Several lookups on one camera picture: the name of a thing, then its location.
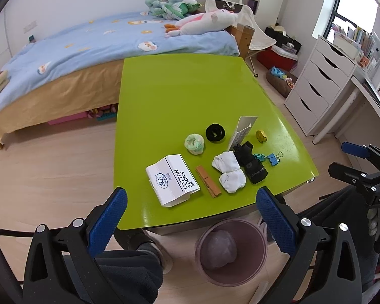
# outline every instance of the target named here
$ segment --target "bed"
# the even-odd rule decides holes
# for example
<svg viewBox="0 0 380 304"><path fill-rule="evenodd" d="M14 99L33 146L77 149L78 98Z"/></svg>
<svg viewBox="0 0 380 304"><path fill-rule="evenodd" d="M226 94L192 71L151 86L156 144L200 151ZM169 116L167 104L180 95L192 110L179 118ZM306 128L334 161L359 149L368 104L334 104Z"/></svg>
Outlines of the bed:
<svg viewBox="0 0 380 304"><path fill-rule="evenodd" d="M10 82L0 93L0 149L6 133L117 103L125 58L161 53L244 56L254 32L238 25L226 32L166 38L165 23L172 22L132 12L27 45L3 67ZM169 65L161 70L171 71ZM188 71L185 66L177 70Z"/></svg>

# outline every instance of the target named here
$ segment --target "black pants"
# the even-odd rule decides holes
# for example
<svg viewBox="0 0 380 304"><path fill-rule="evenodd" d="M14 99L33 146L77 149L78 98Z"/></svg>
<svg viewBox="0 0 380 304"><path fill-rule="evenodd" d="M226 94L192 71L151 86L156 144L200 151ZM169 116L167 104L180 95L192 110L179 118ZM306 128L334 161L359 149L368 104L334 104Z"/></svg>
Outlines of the black pants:
<svg viewBox="0 0 380 304"><path fill-rule="evenodd" d="M70 256L65 256L66 267L80 298L92 303ZM140 251L105 251L96 262L103 275L127 304L152 304L162 285L162 267L154 255Z"/></svg>

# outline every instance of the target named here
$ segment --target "stuffed animal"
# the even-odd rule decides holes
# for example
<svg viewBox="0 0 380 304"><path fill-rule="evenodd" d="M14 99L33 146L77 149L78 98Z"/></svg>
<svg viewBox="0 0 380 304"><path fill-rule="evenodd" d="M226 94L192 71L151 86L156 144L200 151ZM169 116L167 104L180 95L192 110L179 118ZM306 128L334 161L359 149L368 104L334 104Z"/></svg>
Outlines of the stuffed animal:
<svg viewBox="0 0 380 304"><path fill-rule="evenodd" d="M207 32L217 32L237 22L238 16L228 10L217 10L196 14L181 19L176 24L166 24L166 33L169 36L199 35Z"/></svg>
<svg viewBox="0 0 380 304"><path fill-rule="evenodd" d="M196 0L146 0L152 16L169 21L183 19L201 7Z"/></svg>

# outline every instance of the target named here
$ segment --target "wall outlet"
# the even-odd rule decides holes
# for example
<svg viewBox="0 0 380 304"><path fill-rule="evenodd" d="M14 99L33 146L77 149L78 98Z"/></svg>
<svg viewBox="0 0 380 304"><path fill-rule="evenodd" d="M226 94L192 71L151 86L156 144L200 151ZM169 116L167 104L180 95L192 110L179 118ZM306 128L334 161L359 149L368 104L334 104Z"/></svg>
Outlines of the wall outlet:
<svg viewBox="0 0 380 304"><path fill-rule="evenodd" d="M24 34L37 27L37 21L33 21L31 24L28 24L24 27Z"/></svg>

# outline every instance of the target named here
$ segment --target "window frame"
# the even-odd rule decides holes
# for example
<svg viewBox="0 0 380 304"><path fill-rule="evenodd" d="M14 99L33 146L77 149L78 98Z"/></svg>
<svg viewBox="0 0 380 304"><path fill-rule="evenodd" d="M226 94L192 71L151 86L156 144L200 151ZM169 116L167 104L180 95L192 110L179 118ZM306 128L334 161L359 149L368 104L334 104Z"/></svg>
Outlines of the window frame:
<svg viewBox="0 0 380 304"><path fill-rule="evenodd" d="M331 28L332 28L332 23L334 22L335 20L335 17L337 18L340 18L341 20L345 21L345 22L349 22L351 23L353 26L357 27L357 24L354 23L353 21L347 19L346 17L340 15L337 10L338 10L338 7L339 7L339 3L340 3L341 0L335 0L335 4L333 5L333 9L332 9L332 13L331 13L331 17L329 17L329 22L328 22L328 25L325 29L325 32L324 32L324 37L327 38L329 36L329 32L331 32Z"/></svg>

